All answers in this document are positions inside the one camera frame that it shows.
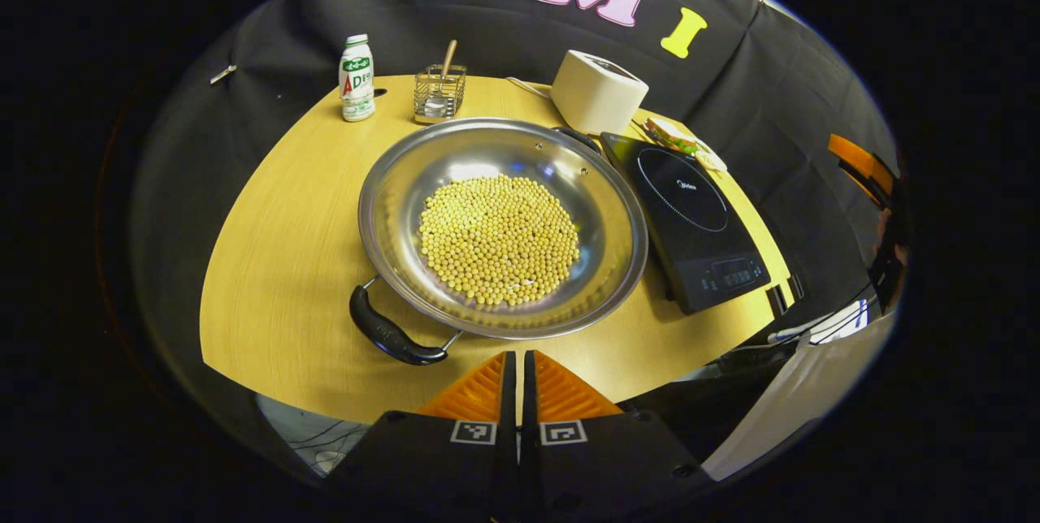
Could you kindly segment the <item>lettuce sandwich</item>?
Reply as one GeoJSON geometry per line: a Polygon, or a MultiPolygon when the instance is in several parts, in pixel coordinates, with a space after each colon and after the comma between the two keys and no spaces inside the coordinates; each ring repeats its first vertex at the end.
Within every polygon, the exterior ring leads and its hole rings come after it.
{"type": "Polygon", "coordinates": [[[677,152],[695,156],[700,151],[697,139],[694,136],[683,133],[675,124],[669,121],[647,117],[643,122],[643,127],[646,128],[647,134],[658,143],[669,146],[669,148],[675,149],[677,152]]]}

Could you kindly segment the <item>black backdrop cloth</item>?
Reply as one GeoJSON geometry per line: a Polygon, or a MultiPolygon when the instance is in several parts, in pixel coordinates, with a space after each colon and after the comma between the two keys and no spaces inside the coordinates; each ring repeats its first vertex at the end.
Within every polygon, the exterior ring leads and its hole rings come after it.
{"type": "Polygon", "coordinates": [[[891,162],[894,138],[853,67],[769,0],[266,0],[186,69],[145,136],[129,211],[146,330],[175,378],[226,427],[255,394],[205,367],[203,278],[250,175],[333,89],[349,35],[374,38],[379,76],[461,43],[479,76],[549,82],[568,49],[602,54],[649,86],[649,110],[721,154],[807,292],[791,318],[868,283],[876,209],[826,149],[837,133],[891,162]],[[234,74],[210,86],[229,64],[234,74]]]}

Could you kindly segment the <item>wooden handled utensil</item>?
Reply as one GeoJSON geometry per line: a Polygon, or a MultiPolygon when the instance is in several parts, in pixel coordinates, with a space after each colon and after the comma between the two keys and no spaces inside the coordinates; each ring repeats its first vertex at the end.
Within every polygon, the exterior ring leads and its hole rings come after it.
{"type": "Polygon", "coordinates": [[[431,108],[434,109],[435,116],[443,116],[447,109],[447,97],[444,94],[444,86],[447,82],[447,74],[449,73],[450,66],[452,66],[456,49],[457,41],[452,40],[447,45],[437,88],[432,89],[431,91],[428,101],[431,102],[431,108]]]}

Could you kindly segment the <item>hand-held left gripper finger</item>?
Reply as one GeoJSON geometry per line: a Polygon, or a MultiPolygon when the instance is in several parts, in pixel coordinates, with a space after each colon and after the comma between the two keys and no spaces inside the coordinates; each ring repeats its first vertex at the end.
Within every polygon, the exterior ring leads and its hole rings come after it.
{"type": "Polygon", "coordinates": [[[655,413],[621,411],[547,354],[523,369],[523,523],[668,523],[713,486],[655,413]]]}
{"type": "Polygon", "coordinates": [[[496,354],[418,411],[387,411],[330,474],[336,523],[514,523],[516,356],[496,354]]]}

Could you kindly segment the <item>pile of yellow soybeans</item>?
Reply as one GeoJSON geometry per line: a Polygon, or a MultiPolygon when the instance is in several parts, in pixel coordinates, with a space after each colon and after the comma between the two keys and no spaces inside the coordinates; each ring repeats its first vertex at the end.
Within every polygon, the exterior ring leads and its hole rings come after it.
{"type": "Polygon", "coordinates": [[[486,309],[545,300],[582,256],[568,209],[526,176],[472,176],[438,187],[424,198],[416,235],[432,274],[486,309]]]}

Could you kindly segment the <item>black induction cooktop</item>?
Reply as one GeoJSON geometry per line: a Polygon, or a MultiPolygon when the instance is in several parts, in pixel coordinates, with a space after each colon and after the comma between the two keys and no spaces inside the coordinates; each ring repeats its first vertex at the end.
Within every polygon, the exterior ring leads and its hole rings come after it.
{"type": "Polygon", "coordinates": [[[645,212],[668,300],[698,313],[769,285],[750,231],[695,158],[612,133],[600,142],[645,212]]]}

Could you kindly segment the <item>white drink bottle green label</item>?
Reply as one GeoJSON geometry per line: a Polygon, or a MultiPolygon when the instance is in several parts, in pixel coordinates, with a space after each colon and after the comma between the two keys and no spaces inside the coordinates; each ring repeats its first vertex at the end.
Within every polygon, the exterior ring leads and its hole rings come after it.
{"type": "Polygon", "coordinates": [[[342,116],[348,123],[375,113],[374,56],[367,34],[349,36],[339,60],[338,93],[342,116]]]}

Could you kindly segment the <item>white toaster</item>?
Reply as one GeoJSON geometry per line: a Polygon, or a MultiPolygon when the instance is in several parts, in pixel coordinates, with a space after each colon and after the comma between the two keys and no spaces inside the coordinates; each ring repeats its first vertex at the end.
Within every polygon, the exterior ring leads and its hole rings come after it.
{"type": "Polygon", "coordinates": [[[567,50],[549,96],[573,130],[620,135],[648,90],[648,84],[627,69],[581,50],[567,50]]]}

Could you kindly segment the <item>stainless steel pot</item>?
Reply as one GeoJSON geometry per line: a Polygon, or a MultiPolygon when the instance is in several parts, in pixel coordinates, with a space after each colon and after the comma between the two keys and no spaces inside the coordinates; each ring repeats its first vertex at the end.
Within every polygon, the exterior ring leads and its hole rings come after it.
{"type": "Polygon", "coordinates": [[[515,119],[459,119],[391,146],[359,197],[362,244],[376,279],[443,326],[497,340],[568,335],[608,317],[635,290],[649,236],[634,191],[598,146],[569,128],[515,119]],[[421,253],[424,201],[479,176],[524,176],[546,187],[577,231],[577,260],[542,300],[487,307],[449,287],[421,253]]]}

